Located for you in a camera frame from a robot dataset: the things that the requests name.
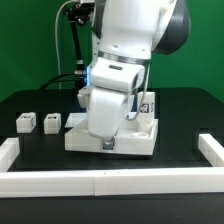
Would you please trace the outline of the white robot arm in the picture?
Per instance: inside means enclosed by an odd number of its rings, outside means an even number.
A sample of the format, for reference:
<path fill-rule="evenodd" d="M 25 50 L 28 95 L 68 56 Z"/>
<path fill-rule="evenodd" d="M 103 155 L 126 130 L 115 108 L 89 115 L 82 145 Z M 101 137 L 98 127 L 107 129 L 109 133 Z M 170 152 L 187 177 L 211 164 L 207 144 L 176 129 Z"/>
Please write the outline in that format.
<path fill-rule="evenodd" d="M 100 31 L 90 85 L 79 91 L 87 118 L 76 128 L 84 151 L 139 153 L 155 131 L 155 95 L 149 81 L 153 53 L 169 55 L 187 41 L 186 0 L 104 0 L 94 18 Z"/>

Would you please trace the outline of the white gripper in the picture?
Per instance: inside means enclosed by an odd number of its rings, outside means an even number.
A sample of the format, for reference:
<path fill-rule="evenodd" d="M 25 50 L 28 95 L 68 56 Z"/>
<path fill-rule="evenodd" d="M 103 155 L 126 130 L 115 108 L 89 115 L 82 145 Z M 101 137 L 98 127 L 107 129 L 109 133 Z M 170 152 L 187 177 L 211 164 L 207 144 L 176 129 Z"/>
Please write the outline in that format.
<path fill-rule="evenodd" d="M 114 148 L 111 140 L 131 111 L 136 90 L 144 80 L 145 67 L 102 57 L 90 74 L 90 85 L 78 93 L 82 108 L 87 108 L 87 128 L 95 137 L 104 139 L 104 150 Z"/>

